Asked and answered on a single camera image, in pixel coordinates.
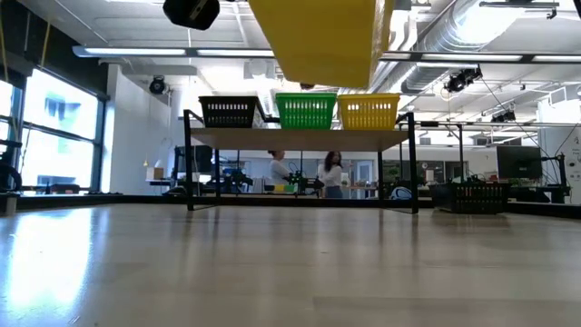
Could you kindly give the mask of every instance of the wooden floor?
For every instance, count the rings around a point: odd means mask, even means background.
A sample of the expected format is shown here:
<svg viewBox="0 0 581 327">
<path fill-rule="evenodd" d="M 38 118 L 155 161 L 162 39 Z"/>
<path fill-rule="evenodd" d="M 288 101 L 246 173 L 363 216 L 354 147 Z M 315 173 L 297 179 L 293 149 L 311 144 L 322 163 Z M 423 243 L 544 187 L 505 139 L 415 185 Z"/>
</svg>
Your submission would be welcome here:
<svg viewBox="0 0 581 327">
<path fill-rule="evenodd" d="M 0 218 L 0 326 L 581 325 L 581 223 L 119 204 Z"/>
</svg>

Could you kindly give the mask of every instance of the basket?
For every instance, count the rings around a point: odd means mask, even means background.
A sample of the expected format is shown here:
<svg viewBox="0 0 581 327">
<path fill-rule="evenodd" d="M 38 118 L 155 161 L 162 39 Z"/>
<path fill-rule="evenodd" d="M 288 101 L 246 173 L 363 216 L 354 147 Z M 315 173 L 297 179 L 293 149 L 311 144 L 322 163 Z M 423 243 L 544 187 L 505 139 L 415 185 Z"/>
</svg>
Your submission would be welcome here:
<svg viewBox="0 0 581 327">
<path fill-rule="evenodd" d="M 338 97 L 345 130 L 393 130 L 399 94 L 352 94 Z"/>
<path fill-rule="evenodd" d="M 452 213 L 496 214 L 507 206 L 510 184 L 448 183 L 431 185 L 435 208 Z"/>
<path fill-rule="evenodd" d="M 249 0 L 286 79 L 369 87 L 389 44 L 393 0 Z"/>
<path fill-rule="evenodd" d="M 337 95 L 276 94 L 282 129 L 330 129 Z"/>
<path fill-rule="evenodd" d="M 200 96 L 200 103 L 205 127 L 252 128 L 264 120 L 257 96 Z"/>
</svg>

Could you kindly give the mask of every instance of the black basket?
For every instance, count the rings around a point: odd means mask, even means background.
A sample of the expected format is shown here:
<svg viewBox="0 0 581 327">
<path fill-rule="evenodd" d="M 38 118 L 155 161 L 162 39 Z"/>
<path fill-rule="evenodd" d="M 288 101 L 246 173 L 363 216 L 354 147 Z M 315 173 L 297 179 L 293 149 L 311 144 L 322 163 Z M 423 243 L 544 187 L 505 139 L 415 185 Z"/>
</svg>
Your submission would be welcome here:
<svg viewBox="0 0 581 327">
<path fill-rule="evenodd" d="M 264 120 L 257 96 L 200 96 L 206 127 L 252 128 L 255 110 Z"/>
<path fill-rule="evenodd" d="M 496 214 L 507 206 L 510 184 L 448 183 L 431 185 L 435 208 L 452 213 Z"/>
</svg>

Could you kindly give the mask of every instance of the woman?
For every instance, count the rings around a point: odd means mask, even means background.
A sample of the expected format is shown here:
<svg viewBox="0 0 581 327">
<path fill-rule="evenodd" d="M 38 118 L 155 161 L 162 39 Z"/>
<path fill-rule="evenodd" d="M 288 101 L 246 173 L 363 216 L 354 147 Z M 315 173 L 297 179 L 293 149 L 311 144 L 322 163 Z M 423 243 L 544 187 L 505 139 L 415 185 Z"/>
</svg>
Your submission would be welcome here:
<svg viewBox="0 0 581 327">
<path fill-rule="evenodd" d="M 281 163 L 281 160 L 284 159 L 284 151 L 269 151 L 269 154 L 272 155 L 270 164 L 272 184 L 286 185 L 288 183 L 287 180 L 291 176 L 291 171 Z"/>
<path fill-rule="evenodd" d="M 341 174 L 343 166 L 341 165 L 341 153 L 331 151 L 325 157 L 325 164 L 320 167 L 319 179 L 325 184 L 325 198 L 342 199 L 341 191 Z"/>
</svg>

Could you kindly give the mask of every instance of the yellow basket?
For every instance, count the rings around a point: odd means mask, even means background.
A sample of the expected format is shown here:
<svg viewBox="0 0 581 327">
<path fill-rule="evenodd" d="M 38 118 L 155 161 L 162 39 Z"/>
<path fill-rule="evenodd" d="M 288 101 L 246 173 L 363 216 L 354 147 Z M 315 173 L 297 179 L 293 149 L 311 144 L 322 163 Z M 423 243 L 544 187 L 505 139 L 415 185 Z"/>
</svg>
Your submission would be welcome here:
<svg viewBox="0 0 581 327">
<path fill-rule="evenodd" d="M 345 130 L 393 130 L 399 94 L 339 95 L 340 120 Z"/>
<path fill-rule="evenodd" d="M 285 77 L 369 87 L 389 43 L 394 0 L 249 0 Z"/>
</svg>

